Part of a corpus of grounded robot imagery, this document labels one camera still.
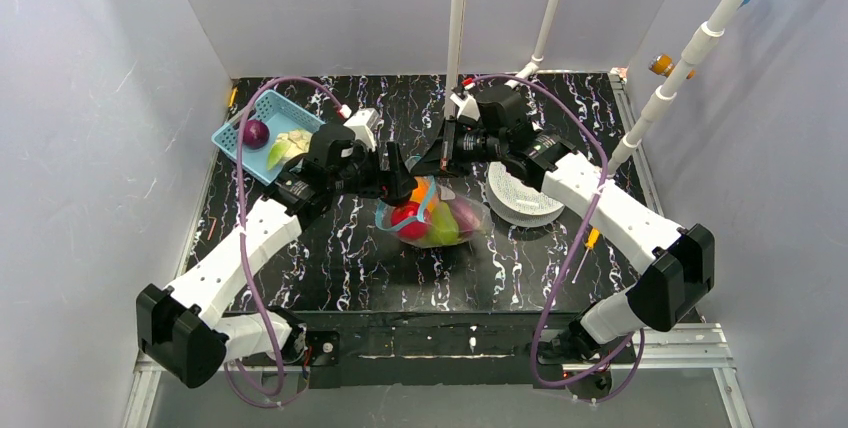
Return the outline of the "orange yellow pepper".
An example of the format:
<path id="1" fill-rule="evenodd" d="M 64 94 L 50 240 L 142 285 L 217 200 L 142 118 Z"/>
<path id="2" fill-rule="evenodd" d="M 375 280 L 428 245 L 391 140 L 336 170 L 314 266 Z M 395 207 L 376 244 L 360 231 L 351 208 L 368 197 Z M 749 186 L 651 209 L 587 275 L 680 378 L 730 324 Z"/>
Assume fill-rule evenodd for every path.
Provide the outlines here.
<path id="1" fill-rule="evenodd" d="M 432 213 L 440 202 L 438 186 L 427 177 L 416 177 L 415 180 L 417 187 L 409 201 L 417 206 L 417 210 Z"/>

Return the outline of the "clear zip top bag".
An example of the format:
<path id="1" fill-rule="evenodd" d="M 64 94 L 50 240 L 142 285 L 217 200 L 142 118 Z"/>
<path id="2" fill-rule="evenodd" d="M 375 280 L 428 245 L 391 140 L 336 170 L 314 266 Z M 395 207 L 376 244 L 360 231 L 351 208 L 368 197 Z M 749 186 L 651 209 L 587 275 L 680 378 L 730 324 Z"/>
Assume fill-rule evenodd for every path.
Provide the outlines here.
<path id="1" fill-rule="evenodd" d="M 377 204 L 377 229 L 422 249 L 458 246 L 493 231 L 491 211 L 485 204 L 433 176 L 418 177 L 416 182 L 405 204 Z"/>

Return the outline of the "red apple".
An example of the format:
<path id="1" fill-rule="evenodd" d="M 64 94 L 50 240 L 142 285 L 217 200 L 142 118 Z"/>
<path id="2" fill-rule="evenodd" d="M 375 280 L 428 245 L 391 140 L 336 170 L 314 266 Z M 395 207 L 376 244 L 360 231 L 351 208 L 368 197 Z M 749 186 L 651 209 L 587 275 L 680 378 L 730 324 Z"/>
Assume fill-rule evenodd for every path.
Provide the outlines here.
<path id="1" fill-rule="evenodd" d="M 407 202 L 395 207 L 390 214 L 391 227 L 404 241 L 417 241 L 424 238 L 430 229 L 430 212 L 417 202 Z"/>

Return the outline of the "green pepper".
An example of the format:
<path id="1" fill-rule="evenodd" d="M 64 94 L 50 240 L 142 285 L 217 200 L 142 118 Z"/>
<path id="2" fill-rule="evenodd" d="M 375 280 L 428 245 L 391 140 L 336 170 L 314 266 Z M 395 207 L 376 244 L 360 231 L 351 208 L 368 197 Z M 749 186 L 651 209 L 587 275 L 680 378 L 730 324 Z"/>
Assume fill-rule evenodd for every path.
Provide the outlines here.
<path id="1" fill-rule="evenodd" d="M 435 247 L 453 246 L 461 242 L 458 225 L 447 203 L 439 202 L 431 213 L 431 225 L 425 241 Z"/>

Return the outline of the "purple sweet potato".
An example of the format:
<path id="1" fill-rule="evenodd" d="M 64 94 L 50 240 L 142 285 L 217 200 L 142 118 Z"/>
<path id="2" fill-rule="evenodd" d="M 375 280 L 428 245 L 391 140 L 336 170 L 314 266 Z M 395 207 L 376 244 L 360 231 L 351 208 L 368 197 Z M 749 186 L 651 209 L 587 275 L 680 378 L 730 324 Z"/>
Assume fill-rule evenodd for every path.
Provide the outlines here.
<path id="1" fill-rule="evenodd" d="M 473 233 L 479 228 L 480 219 L 469 202 L 456 198 L 450 203 L 450 209 L 461 235 Z"/>

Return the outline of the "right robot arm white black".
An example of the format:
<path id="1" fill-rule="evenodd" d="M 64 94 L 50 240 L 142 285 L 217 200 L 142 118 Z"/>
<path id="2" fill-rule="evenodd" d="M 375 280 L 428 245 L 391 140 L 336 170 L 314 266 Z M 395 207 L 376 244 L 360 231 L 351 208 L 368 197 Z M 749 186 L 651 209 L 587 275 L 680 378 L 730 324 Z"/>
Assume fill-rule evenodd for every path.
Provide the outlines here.
<path id="1" fill-rule="evenodd" d="M 588 217 L 636 269 L 634 285 L 576 317 L 566 343 L 590 356 L 627 333 L 670 331 L 714 286 L 715 238 L 684 228 L 618 188 L 573 145 L 533 125 L 521 95 L 495 85 L 446 119 L 416 176 L 460 177 L 472 164 L 499 162 L 514 178 Z"/>

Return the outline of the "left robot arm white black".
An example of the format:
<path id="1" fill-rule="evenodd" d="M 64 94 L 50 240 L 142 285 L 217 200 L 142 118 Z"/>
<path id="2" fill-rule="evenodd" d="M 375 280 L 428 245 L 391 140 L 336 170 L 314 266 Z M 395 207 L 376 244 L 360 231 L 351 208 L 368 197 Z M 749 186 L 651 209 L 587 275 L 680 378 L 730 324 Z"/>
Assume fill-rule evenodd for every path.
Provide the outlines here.
<path id="1" fill-rule="evenodd" d="M 268 311 L 255 274 L 344 195 L 403 204 L 417 186 L 400 146 L 378 148 L 360 131 L 325 124 L 306 153 L 287 161 L 251 209 L 198 265 L 135 300 L 140 350 L 188 388 L 229 361 L 261 352 L 276 359 L 293 327 Z"/>

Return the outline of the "white cauliflower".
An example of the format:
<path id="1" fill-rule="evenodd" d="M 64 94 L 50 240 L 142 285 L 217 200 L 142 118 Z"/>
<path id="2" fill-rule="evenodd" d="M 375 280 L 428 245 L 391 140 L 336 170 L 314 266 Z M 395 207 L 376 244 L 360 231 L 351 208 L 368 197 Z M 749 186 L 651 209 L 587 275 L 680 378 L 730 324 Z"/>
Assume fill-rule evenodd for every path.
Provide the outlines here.
<path id="1" fill-rule="evenodd" d="M 294 129 L 277 135 L 266 160 L 266 169 L 282 166 L 292 158 L 309 151 L 313 134 L 305 129 Z"/>

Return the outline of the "blue plastic basket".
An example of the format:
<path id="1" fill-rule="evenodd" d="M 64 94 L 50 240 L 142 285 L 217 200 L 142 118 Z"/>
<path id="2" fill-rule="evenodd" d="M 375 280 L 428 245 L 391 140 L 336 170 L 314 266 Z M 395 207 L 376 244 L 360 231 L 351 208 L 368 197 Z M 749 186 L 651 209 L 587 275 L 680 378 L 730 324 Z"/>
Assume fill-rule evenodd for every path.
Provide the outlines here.
<path id="1" fill-rule="evenodd" d="M 296 129 L 314 133 L 324 124 L 317 116 L 271 90 L 259 96 L 250 119 L 262 121 L 269 128 L 270 139 L 262 148 L 243 148 L 243 171 L 264 185 L 271 184 L 282 170 L 280 165 L 273 168 L 268 166 L 271 146 L 276 137 Z M 236 161 L 239 120 L 240 116 L 236 115 L 211 136 L 213 144 L 232 161 Z"/>

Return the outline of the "dark purple onion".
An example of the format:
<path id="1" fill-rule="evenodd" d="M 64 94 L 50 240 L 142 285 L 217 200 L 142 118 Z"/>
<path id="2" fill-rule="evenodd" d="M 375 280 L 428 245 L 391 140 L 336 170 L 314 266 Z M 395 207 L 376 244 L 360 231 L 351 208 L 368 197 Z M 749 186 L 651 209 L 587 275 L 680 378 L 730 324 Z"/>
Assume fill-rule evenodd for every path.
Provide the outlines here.
<path id="1" fill-rule="evenodd" d="M 261 120 L 249 119 L 243 125 L 242 143 L 249 149 L 259 150 L 265 147 L 270 139 L 270 129 Z"/>

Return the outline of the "red allen key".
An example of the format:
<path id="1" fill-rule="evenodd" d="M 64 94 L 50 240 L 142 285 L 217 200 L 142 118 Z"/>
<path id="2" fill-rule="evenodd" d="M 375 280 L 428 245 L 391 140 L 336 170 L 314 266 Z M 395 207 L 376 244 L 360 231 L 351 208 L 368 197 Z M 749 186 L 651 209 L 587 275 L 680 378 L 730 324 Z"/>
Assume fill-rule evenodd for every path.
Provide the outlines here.
<path id="1" fill-rule="evenodd" d="M 218 221 L 218 219 L 214 216 L 210 216 L 208 218 L 208 230 L 207 230 L 207 236 L 206 236 L 207 241 L 209 241 L 212 238 L 213 233 L 215 231 L 215 228 L 217 226 L 217 221 Z"/>

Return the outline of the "yellow pencil at wall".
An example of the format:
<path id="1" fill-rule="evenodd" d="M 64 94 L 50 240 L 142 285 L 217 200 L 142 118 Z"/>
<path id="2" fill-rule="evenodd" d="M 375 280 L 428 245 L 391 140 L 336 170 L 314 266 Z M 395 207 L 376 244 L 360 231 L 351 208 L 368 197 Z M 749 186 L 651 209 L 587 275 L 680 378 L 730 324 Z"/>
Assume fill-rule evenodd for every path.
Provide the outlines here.
<path id="1" fill-rule="evenodd" d="M 228 109 L 233 107 L 233 105 L 235 103 L 236 96 L 237 96 L 237 92 L 238 92 L 238 87 L 234 86 L 231 90 L 229 101 L 228 101 L 228 104 L 227 104 Z"/>

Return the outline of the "yellow handled screwdriver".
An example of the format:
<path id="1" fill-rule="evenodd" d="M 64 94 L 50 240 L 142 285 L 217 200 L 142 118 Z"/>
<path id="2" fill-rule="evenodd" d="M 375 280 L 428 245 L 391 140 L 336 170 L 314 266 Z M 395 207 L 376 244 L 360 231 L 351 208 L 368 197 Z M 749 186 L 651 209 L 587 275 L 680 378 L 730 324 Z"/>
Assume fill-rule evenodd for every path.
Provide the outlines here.
<path id="1" fill-rule="evenodd" d="M 579 275 L 582 271 L 582 268 L 584 267 L 584 264 L 585 264 L 587 258 L 589 257 L 589 254 L 594 250 L 595 245 L 597 244 L 599 238 L 600 238 L 600 231 L 597 228 L 592 228 L 590 230 L 589 235 L 587 237 L 587 240 L 584 244 L 583 256 L 582 256 L 582 258 L 581 258 L 581 260 L 580 260 L 580 262 L 579 262 L 579 264 L 578 264 L 578 266 L 577 266 L 577 268 L 574 272 L 574 276 L 571 280 L 572 284 L 575 284 L 577 282 L 578 277 L 579 277 Z"/>

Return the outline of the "orange knob on wall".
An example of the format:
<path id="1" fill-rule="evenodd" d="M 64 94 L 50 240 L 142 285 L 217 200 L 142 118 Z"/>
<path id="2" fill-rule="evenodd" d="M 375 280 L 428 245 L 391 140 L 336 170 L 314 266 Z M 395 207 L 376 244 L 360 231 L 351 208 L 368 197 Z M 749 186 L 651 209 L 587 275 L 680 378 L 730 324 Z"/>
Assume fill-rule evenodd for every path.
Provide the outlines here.
<path id="1" fill-rule="evenodd" d="M 668 78 L 676 68 L 676 63 L 671 56 L 659 54 L 649 64 L 649 70 L 659 76 Z"/>

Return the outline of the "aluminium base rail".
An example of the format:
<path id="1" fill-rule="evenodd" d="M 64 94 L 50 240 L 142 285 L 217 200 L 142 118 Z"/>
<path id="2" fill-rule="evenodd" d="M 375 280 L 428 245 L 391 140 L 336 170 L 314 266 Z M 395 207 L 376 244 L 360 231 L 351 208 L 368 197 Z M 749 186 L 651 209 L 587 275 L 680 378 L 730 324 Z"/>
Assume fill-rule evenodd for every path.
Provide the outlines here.
<path id="1" fill-rule="evenodd" d="M 288 370 L 288 406 L 239 400 L 223 373 L 196 389 L 143 360 L 127 427 L 748 427 L 718 325 L 635 336 L 605 370 L 562 390 L 529 369 L 515 320 L 436 316 L 315 334 L 308 377 Z"/>

